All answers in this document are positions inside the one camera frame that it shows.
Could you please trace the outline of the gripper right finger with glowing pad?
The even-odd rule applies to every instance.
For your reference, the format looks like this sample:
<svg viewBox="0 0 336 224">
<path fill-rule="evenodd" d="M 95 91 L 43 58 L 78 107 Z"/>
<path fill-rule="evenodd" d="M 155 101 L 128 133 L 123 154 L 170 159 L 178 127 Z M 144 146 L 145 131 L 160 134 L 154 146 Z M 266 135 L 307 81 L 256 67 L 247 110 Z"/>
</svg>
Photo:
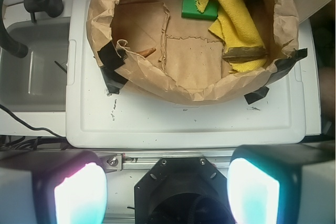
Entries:
<svg viewBox="0 0 336 224">
<path fill-rule="evenodd" d="M 335 223 L 335 145 L 241 145 L 227 192 L 237 223 Z"/>
</svg>

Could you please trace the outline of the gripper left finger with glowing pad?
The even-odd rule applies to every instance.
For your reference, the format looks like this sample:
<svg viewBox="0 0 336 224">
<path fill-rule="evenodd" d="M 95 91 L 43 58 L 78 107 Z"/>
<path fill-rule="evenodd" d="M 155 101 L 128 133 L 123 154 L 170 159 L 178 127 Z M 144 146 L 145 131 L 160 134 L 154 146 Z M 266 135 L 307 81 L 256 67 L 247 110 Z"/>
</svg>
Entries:
<svg viewBox="0 0 336 224">
<path fill-rule="evenodd" d="M 1 152 L 1 223 L 102 223 L 107 177 L 92 151 Z"/>
</svg>

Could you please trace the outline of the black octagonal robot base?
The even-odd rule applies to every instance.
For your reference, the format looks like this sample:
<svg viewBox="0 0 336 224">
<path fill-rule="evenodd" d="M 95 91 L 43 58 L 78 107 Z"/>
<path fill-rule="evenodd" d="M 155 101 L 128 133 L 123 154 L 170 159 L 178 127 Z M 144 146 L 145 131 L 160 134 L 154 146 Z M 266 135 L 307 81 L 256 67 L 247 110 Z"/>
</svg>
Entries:
<svg viewBox="0 0 336 224">
<path fill-rule="evenodd" d="M 134 187 L 135 223 L 235 223 L 227 178 L 195 158 L 155 164 Z"/>
</svg>

